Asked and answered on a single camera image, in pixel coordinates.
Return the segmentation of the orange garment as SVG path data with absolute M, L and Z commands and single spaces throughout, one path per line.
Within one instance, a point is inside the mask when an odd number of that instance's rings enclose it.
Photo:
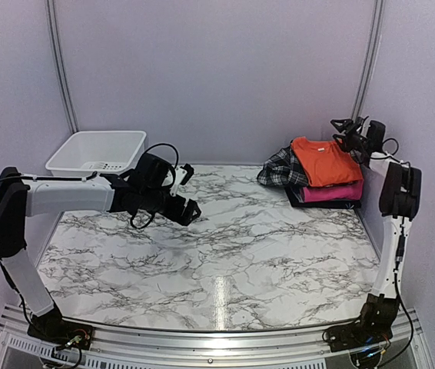
M 310 187 L 346 185 L 364 179 L 359 164 L 335 141 L 309 141 L 298 137 L 291 142 L 291 149 L 301 163 Z

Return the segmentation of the black white plaid skirt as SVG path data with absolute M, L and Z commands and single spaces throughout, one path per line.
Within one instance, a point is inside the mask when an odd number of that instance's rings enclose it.
M 309 185 L 306 172 L 291 146 L 280 149 L 264 162 L 257 182 L 269 188 L 304 188 Z

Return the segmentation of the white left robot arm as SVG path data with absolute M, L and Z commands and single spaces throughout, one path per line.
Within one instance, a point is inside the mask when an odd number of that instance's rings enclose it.
M 182 197 L 178 188 L 193 172 L 189 167 L 158 169 L 153 175 L 135 170 L 122 175 L 93 173 L 87 177 L 24 175 L 15 167 L 0 175 L 0 267 L 10 287 L 32 312 L 31 325 L 50 341 L 68 336 L 53 297 L 47 291 L 27 252 L 25 226 L 28 218 L 70 211 L 159 214 L 182 226 L 201 215 L 196 201 Z

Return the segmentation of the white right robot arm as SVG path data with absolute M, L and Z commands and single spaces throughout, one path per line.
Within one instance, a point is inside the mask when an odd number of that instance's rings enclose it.
M 364 131 L 365 118 L 333 119 L 330 123 L 340 149 L 354 161 L 383 177 L 378 207 L 384 219 L 380 266 L 360 316 L 345 325 L 359 344 L 369 344 L 376 336 L 389 336 L 399 308 L 401 275 L 412 223 L 420 207 L 422 172 L 408 161 L 384 150 L 385 124 L 371 120 Z

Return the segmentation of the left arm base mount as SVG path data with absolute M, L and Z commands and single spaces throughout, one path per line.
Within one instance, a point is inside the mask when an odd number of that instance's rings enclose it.
M 88 350 L 94 336 L 95 329 L 88 324 L 73 321 L 61 321 L 60 324 L 50 324 L 38 327 L 33 323 L 28 325 L 27 334 L 30 337 L 55 344 L 61 350 L 71 347 Z

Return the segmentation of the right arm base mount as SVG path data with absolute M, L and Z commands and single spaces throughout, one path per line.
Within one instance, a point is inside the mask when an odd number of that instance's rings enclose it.
M 334 325 L 327 328 L 322 334 L 322 339 L 329 345 L 331 352 L 371 346 L 387 342 L 392 337 L 391 329 L 365 328 L 356 323 Z

